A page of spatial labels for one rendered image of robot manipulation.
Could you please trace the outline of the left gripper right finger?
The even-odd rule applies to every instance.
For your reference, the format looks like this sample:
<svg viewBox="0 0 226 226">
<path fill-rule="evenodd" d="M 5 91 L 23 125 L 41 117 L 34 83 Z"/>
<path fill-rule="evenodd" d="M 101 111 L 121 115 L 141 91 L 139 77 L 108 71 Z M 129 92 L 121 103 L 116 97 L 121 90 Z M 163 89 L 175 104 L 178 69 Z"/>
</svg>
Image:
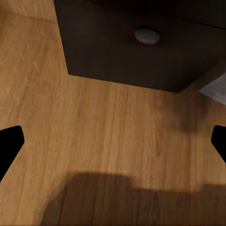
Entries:
<svg viewBox="0 0 226 226">
<path fill-rule="evenodd" d="M 226 163 L 226 127 L 215 125 L 211 142 Z"/>
</svg>

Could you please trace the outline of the desktop computer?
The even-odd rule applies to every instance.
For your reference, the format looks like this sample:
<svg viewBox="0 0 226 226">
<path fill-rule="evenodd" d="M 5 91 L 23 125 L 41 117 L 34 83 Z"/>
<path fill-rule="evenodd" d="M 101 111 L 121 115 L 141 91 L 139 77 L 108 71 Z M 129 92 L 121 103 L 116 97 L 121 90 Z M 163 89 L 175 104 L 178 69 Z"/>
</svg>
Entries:
<svg viewBox="0 0 226 226">
<path fill-rule="evenodd" d="M 202 76 L 197 91 L 226 105 L 226 58 Z"/>
</svg>

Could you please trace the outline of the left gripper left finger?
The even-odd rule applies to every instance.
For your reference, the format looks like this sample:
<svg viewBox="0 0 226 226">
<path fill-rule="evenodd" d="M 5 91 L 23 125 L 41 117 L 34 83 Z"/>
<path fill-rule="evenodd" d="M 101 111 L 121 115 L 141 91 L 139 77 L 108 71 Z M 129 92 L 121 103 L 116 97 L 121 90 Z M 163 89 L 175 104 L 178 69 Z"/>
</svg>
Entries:
<svg viewBox="0 0 226 226">
<path fill-rule="evenodd" d="M 20 125 L 0 130 L 0 181 L 24 144 Z"/>
</svg>

